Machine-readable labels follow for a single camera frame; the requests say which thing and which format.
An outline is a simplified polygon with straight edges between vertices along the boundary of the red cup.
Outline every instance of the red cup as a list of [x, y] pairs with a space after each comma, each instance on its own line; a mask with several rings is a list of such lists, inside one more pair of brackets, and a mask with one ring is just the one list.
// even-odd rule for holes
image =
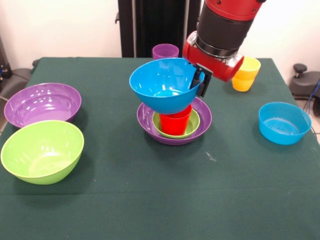
[[191, 112], [190, 104], [185, 110], [175, 114], [159, 114], [161, 131], [174, 136], [185, 134]]

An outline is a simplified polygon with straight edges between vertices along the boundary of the white wall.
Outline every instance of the white wall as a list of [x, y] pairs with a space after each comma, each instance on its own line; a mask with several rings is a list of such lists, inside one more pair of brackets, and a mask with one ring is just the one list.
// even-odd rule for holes
[[0, 0], [11, 68], [46, 57], [121, 57], [118, 0]]
[[[0, 0], [0, 34], [12, 68], [42, 56], [121, 57], [117, 12], [118, 0]], [[319, 0], [267, 0], [240, 52], [273, 58], [286, 81], [297, 62], [320, 71], [319, 12]]]

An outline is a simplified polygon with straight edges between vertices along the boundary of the bowl rim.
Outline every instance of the bowl rim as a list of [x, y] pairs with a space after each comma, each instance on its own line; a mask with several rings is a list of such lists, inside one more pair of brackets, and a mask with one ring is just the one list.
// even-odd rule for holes
[[261, 68], [261, 61], [258, 58], [253, 57], [253, 56], [244, 56], [244, 58], [256, 61], [256, 63], [258, 63], [258, 66], [256, 68], [253, 68], [250, 70], [241, 69], [241, 66], [240, 66], [240, 68], [239, 68], [240, 71], [250, 73], [250, 72], [256, 72]]
[[183, 134], [183, 135], [171, 135], [171, 134], [167, 134], [163, 131], [161, 131], [156, 125], [155, 125], [155, 121], [154, 121], [154, 117], [155, 117], [155, 114], [158, 114], [157, 112], [153, 112], [152, 114], [152, 124], [154, 125], [155, 129], [164, 137], [166, 138], [170, 138], [170, 139], [185, 139], [187, 137], [190, 137], [192, 134], [194, 134], [197, 129], [199, 128], [200, 126], [200, 116], [199, 116], [199, 113], [194, 109], [192, 108], [191, 110], [191, 114], [194, 113], [196, 115], [196, 118], [198, 120], [198, 124], [196, 125], [196, 127], [192, 130], [192, 132], [188, 133], [188, 134]]
[[65, 87], [68, 87], [68, 88], [74, 90], [75, 93], [76, 93], [76, 95], [79, 97], [80, 102], [79, 102], [79, 105], [77, 106], [76, 110], [74, 111], [74, 113], [71, 115], [71, 117], [69, 117], [69, 118], [66, 119], [65, 121], [67, 121], [67, 120], [69, 120], [69, 119], [72, 119], [72, 118], [77, 114], [77, 112], [78, 112], [79, 109], [81, 108], [82, 98], [81, 98], [81, 94], [79, 93], [79, 91], [78, 91], [76, 88], [74, 88], [73, 86], [70, 86], [70, 85], [68, 85], [68, 84], [60, 83], [60, 82], [43, 82], [43, 83], [39, 83], [39, 84], [35, 84], [35, 85], [32, 85], [32, 86], [25, 87], [24, 89], [21, 89], [20, 91], [18, 91], [17, 93], [15, 93], [14, 95], [12, 95], [12, 96], [8, 99], [8, 101], [7, 101], [7, 102], [5, 103], [5, 105], [4, 105], [3, 114], [4, 114], [5, 119], [6, 119], [10, 124], [12, 124], [13, 126], [19, 128], [19, 129], [20, 129], [20, 128], [24, 128], [24, 127], [26, 127], [26, 126], [29, 125], [29, 124], [27, 124], [27, 125], [21, 126], [21, 125], [17, 125], [17, 124], [15, 124], [14, 122], [12, 122], [11, 119], [8, 119], [8, 117], [7, 117], [6, 109], [8, 108], [9, 103], [12, 101], [12, 99], [13, 99], [14, 97], [16, 97], [17, 95], [21, 94], [22, 92], [24, 92], [24, 91], [26, 91], [26, 90], [28, 90], [28, 89], [36, 88], [36, 87], [42, 86], [42, 85], [60, 85], [60, 86], [63, 85], [63, 86], [65, 86]]
[[[174, 49], [177, 53], [179, 53], [179, 48], [176, 45], [173, 45], [171, 43], [165, 43], [165, 42], [153, 46], [152, 53], [155, 54], [155, 55], [161, 56], [161, 54], [159, 54], [159, 53], [157, 53], [155, 51], [157, 51], [158, 48], [162, 48], [162, 47], [170, 47], [171, 49]], [[161, 56], [161, 57], [163, 57], [163, 58], [174, 58], [174, 55], [176, 55], [177, 53], [172, 54], [169, 57], [163, 57], [163, 56]]]
[[[265, 108], [266, 106], [274, 105], [274, 104], [277, 104], [277, 105], [278, 105], [278, 104], [287, 105], [287, 106], [291, 106], [291, 107], [294, 107], [295, 109], [299, 110], [299, 111], [302, 113], [302, 115], [308, 119], [308, 122], [309, 122], [309, 124], [308, 124], [308, 125], [309, 125], [308, 129], [307, 129], [306, 131], [304, 131], [304, 132], [299, 133], [299, 134], [285, 134], [285, 133], [283, 133], [283, 132], [276, 132], [276, 131], [274, 131], [272, 128], [268, 127], [268, 126], [265, 124], [265, 122], [262, 121], [261, 111], [262, 111], [263, 108]], [[303, 136], [303, 135], [305, 135], [307, 132], [309, 132], [309, 130], [311, 129], [311, 126], [312, 126], [312, 121], [311, 121], [310, 116], [309, 116], [305, 111], [303, 111], [300, 107], [298, 107], [297, 105], [294, 105], [294, 104], [291, 104], [291, 103], [288, 103], [288, 102], [283, 102], [283, 101], [272, 101], [272, 102], [268, 102], [268, 103], [264, 104], [262, 107], [260, 107], [260, 109], [259, 109], [259, 114], [258, 114], [258, 115], [259, 115], [259, 120], [263, 123], [263, 125], [264, 125], [265, 127], [267, 127], [268, 129], [270, 129], [272, 132], [277, 133], [277, 134], [279, 134], [279, 135], [283, 135], [283, 136]]]
[[137, 108], [137, 110], [136, 110], [136, 118], [137, 118], [137, 121], [138, 121], [138, 123], [139, 123], [139, 125], [142, 127], [142, 129], [146, 132], [146, 133], [148, 133], [149, 135], [151, 135], [153, 138], [157, 138], [157, 139], [161, 139], [161, 140], [170, 140], [171, 142], [184, 142], [184, 141], [188, 141], [188, 142], [192, 142], [192, 141], [194, 141], [195, 139], [197, 139], [198, 137], [200, 137], [201, 135], [203, 135], [209, 128], [210, 128], [210, 126], [211, 126], [211, 124], [212, 124], [212, 120], [213, 120], [213, 117], [212, 117], [212, 112], [211, 112], [211, 110], [210, 110], [210, 108], [209, 108], [209, 106], [206, 104], [206, 102], [204, 102], [203, 100], [201, 100], [199, 97], [195, 97], [195, 99], [193, 100], [193, 101], [195, 101], [195, 100], [197, 100], [197, 101], [199, 101], [201, 104], [203, 104], [204, 105], [204, 108], [206, 108], [208, 111], [209, 111], [209, 118], [207, 118], [208, 119], [208, 124], [207, 124], [207, 126], [205, 127], [205, 129], [203, 129], [199, 134], [197, 134], [197, 135], [191, 135], [191, 136], [189, 136], [189, 137], [187, 137], [187, 138], [182, 138], [182, 139], [171, 139], [171, 138], [167, 138], [167, 137], [164, 137], [164, 136], [162, 136], [160, 133], [160, 135], [159, 136], [157, 136], [157, 135], [154, 135], [152, 132], [150, 132], [147, 128], [146, 128], [146, 126], [145, 125], [143, 125], [142, 123], [141, 123], [141, 121], [140, 121], [140, 119], [139, 119], [139, 110], [141, 109], [141, 107], [142, 106], [146, 106], [146, 107], [148, 107], [145, 103], [141, 103], [140, 105], [139, 105], [139, 107]]
[[[65, 124], [65, 125], [69, 125], [70, 127], [74, 128], [78, 133], [80, 133], [80, 136], [81, 136], [81, 147], [79, 148], [79, 153], [77, 154], [77, 157], [74, 158], [74, 160], [72, 160], [70, 162], [70, 164], [68, 164], [67, 166], [65, 166], [63, 169], [60, 169], [60, 170], [57, 170], [55, 172], [51, 172], [51, 173], [48, 173], [48, 174], [43, 174], [43, 175], [37, 175], [37, 176], [25, 176], [25, 175], [22, 175], [22, 174], [16, 174], [14, 173], [13, 171], [11, 171], [10, 169], [8, 169], [8, 167], [6, 166], [6, 164], [4, 163], [4, 158], [3, 158], [3, 154], [4, 154], [4, 149], [6, 148], [6, 145], [8, 144], [9, 140], [11, 138], [14, 138], [15, 135], [19, 134], [20, 131], [24, 131], [25, 129], [27, 128], [31, 128], [33, 127], [34, 125], [39, 125], [39, 124], [46, 124], [46, 123], [52, 123], [52, 122], [59, 122], [59, 123], [62, 123], [62, 124]], [[85, 138], [84, 138], [84, 134], [82, 133], [82, 131], [74, 124], [70, 123], [70, 122], [67, 122], [67, 121], [62, 121], [62, 120], [44, 120], [44, 121], [38, 121], [38, 122], [34, 122], [34, 123], [31, 123], [23, 128], [20, 128], [19, 130], [17, 130], [15, 133], [13, 133], [6, 141], [5, 143], [3, 144], [3, 147], [1, 149], [1, 153], [0, 153], [0, 158], [1, 158], [1, 164], [2, 166], [5, 168], [5, 170], [7, 170], [9, 173], [11, 173], [12, 175], [18, 177], [18, 178], [25, 178], [25, 179], [40, 179], [40, 178], [44, 178], [44, 177], [48, 177], [48, 176], [52, 176], [52, 175], [55, 175], [61, 171], [63, 171], [64, 169], [68, 168], [70, 165], [72, 165], [78, 158], [79, 156], [82, 154], [82, 151], [84, 149], [84, 145], [85, 145]]]
[[188, 63], [188, 61], [186, 59], [184, 59], [183, 57], [167, 57], [167, 58], [160, 58], [160, 59], [156, 59], [156, 60], [152, 60], [152, 61], [149, 61], [149, 62], [146, 62], [144, 64], [142, 64], [141, 66], [137, 67], [130, 75], [130, 78], [129, 78], [129, 85], [131, 87], [131, 89], [138, 95], [141, 95], [141, 96], [144, 96], [144, 97], [149, 97], [149, 98], [159, 98], [159, 99], [163, 99], [163, 98], [174, 98], [174, 97], [179, 97], [179, 96], [182, 96], [184, 94], [187, 94], [191, 91], [193, 91], [195, 88], [197, 88], [203, 81], [204, 79], [202, 79], [196, 86], [194, 86], [193, 88], [189, 89], [188, 91], [185, 91], [181, 94], [178, 94], [178, 95], [173, 95], [173, 96], [151, 96], [151, 95], [147, 95], [147, 94], [143, 94], [143, 93], [140, 93], [138, 91], [136, 91], [133, 86], [132, 86], [132, 76], [135, 74], [135, 72], [137, 72], [139, 69], [141, 69], [142, 67], [144, 67], [145, 65], [149, 65], [153, 62], [158, 62], [158, 61], [165, 61], [165, 60], [172, 60], [172, 59], [179, 59], [179, 60], [184, 60], [186, 63]]

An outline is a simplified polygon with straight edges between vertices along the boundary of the purple cup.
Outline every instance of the purple cup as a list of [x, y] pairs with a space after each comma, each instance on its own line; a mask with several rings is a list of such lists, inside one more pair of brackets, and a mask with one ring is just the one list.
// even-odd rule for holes
[[179, 48], [169, 43], [162, 43], [152, 48], [152, 58], [165, 59], [165, 58], [177, 58], [179, 56]]

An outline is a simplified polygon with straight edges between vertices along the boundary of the purple bowl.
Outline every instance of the purple bowl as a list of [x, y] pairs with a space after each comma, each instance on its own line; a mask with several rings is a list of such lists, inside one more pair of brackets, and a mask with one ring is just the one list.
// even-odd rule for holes
[[154, 138], [156, 141], [166, 145], [184, 145], [196, 140], [198, 137], [204, 134], [208, 130], [212, 122], [212, 114], [210, 108], [204, 101], [196, 97], [191, 103], [191, 106], [199, 114], [200, 125], [194, 132], [194, 134], [183, 139], [171, 139], [162, 136], [157, 131], [152, 121], [152, 117], [155, 111], [153, 111], [144, 103], [141, 103], [141, 105], [139, 106], [136, 112], [136, 117], [138, 119], [139, 124], [145, 130], [145, 132], [149, 134], [152, 138]]
[[45, 120], [71, 122], [81, 106], [81, 96], [62, 83], [41, 83], [22, 89], [4, 107], [4, 116], [17, 128]]

